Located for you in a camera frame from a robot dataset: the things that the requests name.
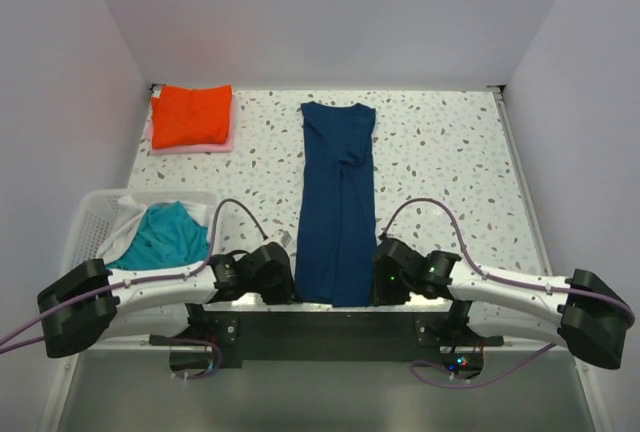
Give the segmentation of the dark blue printed t-shirt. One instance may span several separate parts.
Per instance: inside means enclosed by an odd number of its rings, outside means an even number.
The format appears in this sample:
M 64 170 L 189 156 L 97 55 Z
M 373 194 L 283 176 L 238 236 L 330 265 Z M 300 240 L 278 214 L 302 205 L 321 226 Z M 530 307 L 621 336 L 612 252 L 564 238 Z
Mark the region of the dark blue printed t-shirt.
M 305 302 L 366 307 L 376 250 L 373 131 L 360 103 L 301 105 L 303 193 L 295 285 Z

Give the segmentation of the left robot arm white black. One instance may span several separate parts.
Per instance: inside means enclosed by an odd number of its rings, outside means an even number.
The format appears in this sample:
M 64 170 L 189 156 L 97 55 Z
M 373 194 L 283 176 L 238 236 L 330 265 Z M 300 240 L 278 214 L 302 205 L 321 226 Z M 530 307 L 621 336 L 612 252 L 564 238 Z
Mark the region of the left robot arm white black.
M 204 262 L 149 270 L 109 269 L 102 259 L 87 260 L 37 296 L 46 355 L 63 358 L 83 352 L 101 340 L 135 335 L 175 337 L 194 322 L 187 314 L 169 322 L 143 312 L 174 305 L 233 302 L 247 293 L 267 305 L 298 300 L 291 262 L 274 241 L 253 252 L 215 254 Z M 168 333 L 167 327 L 175 330 Z

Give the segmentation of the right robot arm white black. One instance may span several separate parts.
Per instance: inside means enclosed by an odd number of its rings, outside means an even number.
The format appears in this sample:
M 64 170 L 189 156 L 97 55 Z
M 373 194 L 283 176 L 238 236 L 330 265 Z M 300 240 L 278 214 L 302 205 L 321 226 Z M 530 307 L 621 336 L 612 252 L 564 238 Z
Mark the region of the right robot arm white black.
M 418 326 L 440 346 L 515 337 L 564 347 L 590 365 L 617 370 L 635 322 L 628 304 L 582 269 L 570 277 L 528 276 L 481 267 L 467 254 L 421 255 L 386 238 L 376 249 L 373 270 L 375 306 L 403 305 L 411 295 L 450 301 L 444 316 Z

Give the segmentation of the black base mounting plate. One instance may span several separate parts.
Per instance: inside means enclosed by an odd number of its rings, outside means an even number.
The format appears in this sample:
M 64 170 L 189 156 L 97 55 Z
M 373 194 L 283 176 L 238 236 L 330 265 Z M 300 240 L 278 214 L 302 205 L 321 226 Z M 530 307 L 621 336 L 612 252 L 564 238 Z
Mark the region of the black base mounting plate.
M 153 334 L 152 346 L 189 347 L 174 353 L 176 370 L 200 365 L 214 344 L 222 365 L 240 368 L 245 361 L 437 361 L 440 349 L 499 347 L 500 336 L 481 338 L 456 312 L 371 311 L 207 311 L 189 304 L 187 328 L 167 336 Z

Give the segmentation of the teal t-shirt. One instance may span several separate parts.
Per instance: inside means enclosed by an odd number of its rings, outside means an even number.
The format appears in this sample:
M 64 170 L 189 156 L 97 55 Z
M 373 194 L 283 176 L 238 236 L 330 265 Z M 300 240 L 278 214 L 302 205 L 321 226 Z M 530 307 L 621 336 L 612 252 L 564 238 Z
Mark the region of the teal t-shirt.
M 107 267 L 148 271 L 174 268 L 202 261 L 210 247 L 209 224 L 205 228 L 187 214 L 181 201 L 149 209 L 129 250 Z

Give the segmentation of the folded pink t-shirt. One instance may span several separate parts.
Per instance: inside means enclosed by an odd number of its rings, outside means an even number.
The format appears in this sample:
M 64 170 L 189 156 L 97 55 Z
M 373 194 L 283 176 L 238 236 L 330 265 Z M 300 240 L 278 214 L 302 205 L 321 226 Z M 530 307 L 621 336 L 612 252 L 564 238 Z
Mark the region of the folded pink t-shirt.
M 185 146 L 176 146 L 169 148 L 157 149 L 153 146 L 150 146 L 149 154 L 152 156 L 161 156 L 161 155 L 180 155 L 180 154 L 204 154 L 204 153 L 228 153 L 233 149 L 233 138 L 234 138 L 234 121 L 236 115 L 236 100 L 235 97 L 232 97 L 231 107 L 230 107 L 230 122 L 229 122 L 229 132 L 227 135 L 227 140 L 222 144 L 197 144 L 197 145 L 185 145 Z

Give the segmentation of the folded orange t-shirt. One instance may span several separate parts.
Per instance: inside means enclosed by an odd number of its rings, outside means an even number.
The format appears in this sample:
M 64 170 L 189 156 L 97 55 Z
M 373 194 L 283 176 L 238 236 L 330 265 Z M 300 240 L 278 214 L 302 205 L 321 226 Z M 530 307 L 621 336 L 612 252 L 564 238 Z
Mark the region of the folded orange t-shirt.
M 151 98 L 151 144 L 162 149 L 227 140 L 232 86 L 186 89 L 165 85 Z

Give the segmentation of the white plastic laundry basket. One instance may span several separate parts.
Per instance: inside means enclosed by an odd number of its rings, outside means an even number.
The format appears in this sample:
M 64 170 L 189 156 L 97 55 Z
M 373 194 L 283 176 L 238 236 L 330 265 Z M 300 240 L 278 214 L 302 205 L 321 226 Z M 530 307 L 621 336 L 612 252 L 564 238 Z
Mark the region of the white plastic laundry basket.
M 202 191 L 144 191 L 134 189 L 110 189 L 89 194 L 81 203 L 74 220 L 67 245 L 63 254 L 61 277 L 81 263 L 90 259 L 101 259 L 96 256 L 99 246 L 110 235 L 116 219 L 117 201 L 125 195 L 132 195 L 145 204 L 161 201 L 177 200 L 204 203 L 210 207 L 211 221 L 209 225 L 210 247 L 216 237 L 214 212 L 218 201 L 208 192 Z M 211 257 L 209 251 L 204 262 Z

